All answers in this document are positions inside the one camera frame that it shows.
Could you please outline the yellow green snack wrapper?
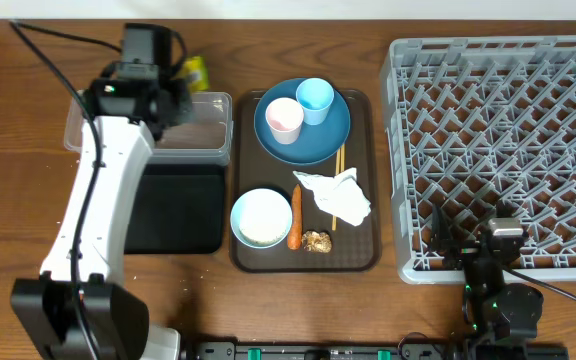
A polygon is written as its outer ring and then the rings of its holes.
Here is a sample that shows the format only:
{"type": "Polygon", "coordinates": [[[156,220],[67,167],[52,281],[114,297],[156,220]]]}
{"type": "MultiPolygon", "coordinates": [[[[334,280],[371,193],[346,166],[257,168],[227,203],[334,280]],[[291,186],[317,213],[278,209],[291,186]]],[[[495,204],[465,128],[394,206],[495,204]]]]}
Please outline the yellow green snack wrapper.
{"type": "Polygon", "coordinates": [[[178,72],[177,77],[182,78],[186,82],[189,91],[192,93],[206,92],[210,89],[208,70],[204,58],[201,56],[188,58],[178,72]]]}

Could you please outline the white napkin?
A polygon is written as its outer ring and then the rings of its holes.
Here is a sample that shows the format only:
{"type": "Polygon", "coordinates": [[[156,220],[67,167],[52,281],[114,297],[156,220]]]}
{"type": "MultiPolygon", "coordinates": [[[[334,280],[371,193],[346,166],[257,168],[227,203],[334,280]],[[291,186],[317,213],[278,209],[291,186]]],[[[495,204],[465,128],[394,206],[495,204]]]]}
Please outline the white napkin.
{"type": "Polygon", "coordinates": [[[371,202],[357,183],[357,169],[349,168],[334,177],[294,171],[293,175],[313,192],[319,210],[357,227],[371,212],[371,202]]]}

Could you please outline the brown mushroom piece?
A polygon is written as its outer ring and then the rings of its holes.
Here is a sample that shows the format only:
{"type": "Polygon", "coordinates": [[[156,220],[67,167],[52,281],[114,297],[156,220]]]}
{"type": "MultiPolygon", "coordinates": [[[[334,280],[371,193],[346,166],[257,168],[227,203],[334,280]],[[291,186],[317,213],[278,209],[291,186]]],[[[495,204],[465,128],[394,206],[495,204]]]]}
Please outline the brown mushroom piece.
{"type": "Polygon", "coordinates": [[[302,236],[302,245],[308,252],[329,253],[332,240],[327,232],[307,231],[302,236]]]}

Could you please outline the orange carrot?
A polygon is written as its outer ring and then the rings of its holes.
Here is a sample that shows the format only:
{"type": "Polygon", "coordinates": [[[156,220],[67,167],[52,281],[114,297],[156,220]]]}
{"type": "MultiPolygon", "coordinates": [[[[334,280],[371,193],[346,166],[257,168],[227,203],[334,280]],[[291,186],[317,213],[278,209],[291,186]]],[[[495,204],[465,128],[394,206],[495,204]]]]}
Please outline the orange carrot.
{"type": "Polygon", "coordinates": [[[287,237],[287,246],[298,250],[302,246],[302,190],[297,184],[291,198],[292,225],[287,237]]]}

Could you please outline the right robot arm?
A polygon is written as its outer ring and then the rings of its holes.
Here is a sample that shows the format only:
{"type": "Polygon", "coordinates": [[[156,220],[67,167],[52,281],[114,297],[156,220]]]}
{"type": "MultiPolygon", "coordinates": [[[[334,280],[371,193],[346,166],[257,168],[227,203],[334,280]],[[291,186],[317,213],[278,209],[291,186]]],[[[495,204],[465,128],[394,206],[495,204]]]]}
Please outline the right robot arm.
{"type": "Polygon", "coordinates": [[[463,340],[464,359],[525,359],[526,342],[537,337],[543,295],[523,283],[508,284],[504,270],[520,256],[528,233],[520,221],[487,221],[473,240],[457,240],[448,218],[435,205],[429,248],[442,264],[464,272],[462,313],[473,333],[463,340]]]}

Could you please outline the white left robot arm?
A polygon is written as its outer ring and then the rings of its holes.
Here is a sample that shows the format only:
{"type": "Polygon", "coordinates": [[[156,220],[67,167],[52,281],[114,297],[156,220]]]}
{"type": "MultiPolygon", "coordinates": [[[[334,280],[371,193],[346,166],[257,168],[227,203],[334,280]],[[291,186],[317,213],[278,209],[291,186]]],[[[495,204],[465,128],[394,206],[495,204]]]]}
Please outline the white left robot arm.
{"type": "Polygon", "coordinates": [[[79,167],[61,229],[36,279],[18,279],[11,306],[44,359],[179,359],[178,331],[154,325],[122,285],[137,188],[155,139],[184,88],[161,60],[134,57],[96,79],[79,101],[79,167]]]}

